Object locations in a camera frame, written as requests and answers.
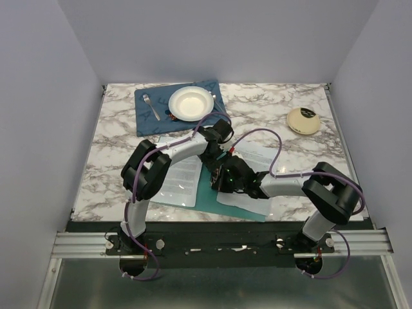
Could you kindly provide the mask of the printed paper sheets stack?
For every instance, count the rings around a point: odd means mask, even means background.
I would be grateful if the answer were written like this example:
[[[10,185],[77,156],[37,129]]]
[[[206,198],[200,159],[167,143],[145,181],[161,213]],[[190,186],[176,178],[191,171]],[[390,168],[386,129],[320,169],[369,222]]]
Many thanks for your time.
[[[276,148],[238,140],[212,186],[218,190],[217,202],[268,216],[270,198],[259,186],[277,152]]]

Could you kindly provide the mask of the teal paper folder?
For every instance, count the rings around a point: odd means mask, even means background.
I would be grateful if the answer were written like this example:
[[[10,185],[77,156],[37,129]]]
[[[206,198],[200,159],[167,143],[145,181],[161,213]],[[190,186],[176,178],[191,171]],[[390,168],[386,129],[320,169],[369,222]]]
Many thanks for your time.
[[[198,183],[198,190],[196,195],[196,204],[193,208],[186,208],[186,207],[178,207],[181,209],[189,209],[192,211],[202,211],[211,214],[218,214],[223,216],[230,216],[245,220],[252,220],[252,221],[265,221],[266,216],[259,215],[257,213],[249,212],[244,209],[240,209],[234,206],[224,205],[222,203],[217,202],[217,195],[218,192],[214,191],[210,187],[210,177],[211,174],[208,170],[202,166],[200,179]]]

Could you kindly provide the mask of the single printed paper sheet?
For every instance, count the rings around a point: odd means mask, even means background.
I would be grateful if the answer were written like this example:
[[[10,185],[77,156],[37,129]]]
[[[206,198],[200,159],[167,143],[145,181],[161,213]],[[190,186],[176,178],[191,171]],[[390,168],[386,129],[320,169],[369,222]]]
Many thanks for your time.
[[[195,207],[201,167],[202,163],[197,156],[172,165],[162,188],[151,201],[177,207]]]

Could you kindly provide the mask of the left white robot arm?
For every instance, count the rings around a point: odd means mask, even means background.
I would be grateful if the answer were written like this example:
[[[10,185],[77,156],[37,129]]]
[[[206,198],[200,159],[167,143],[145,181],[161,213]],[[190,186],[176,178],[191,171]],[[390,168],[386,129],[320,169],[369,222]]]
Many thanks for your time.
[[[117,232],[118,241],[112,241],[114,249],[127,255],[148,253],[142,242],[148,205],[162,188],[172,165],[197,156],[211,174],[210,188],[217,192],[218,186],[213,181],[230,156],[223,150],[223,144],[229,142],[233,134],[231,125],[219,119],[213,126],[197,126],[193,132],[168,143],[154,144],[148,139],[140,142],[120,173],[123,187],[131,197]]]

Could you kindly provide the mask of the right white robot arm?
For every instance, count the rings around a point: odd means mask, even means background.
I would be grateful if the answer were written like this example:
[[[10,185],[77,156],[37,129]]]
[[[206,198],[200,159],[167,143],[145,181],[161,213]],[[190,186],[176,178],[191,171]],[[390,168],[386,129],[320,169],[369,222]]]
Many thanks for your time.
[[[211,175],[211,188],[218,192],[240,193],[258,200],[278,196],[304,196],[316,211],[303,224],[294,243],[303,252],[318,247],[325,234],[366,206],[361,187],[327,162],[311,171],[294,174],[255,172],[243,159],[231,156]]]

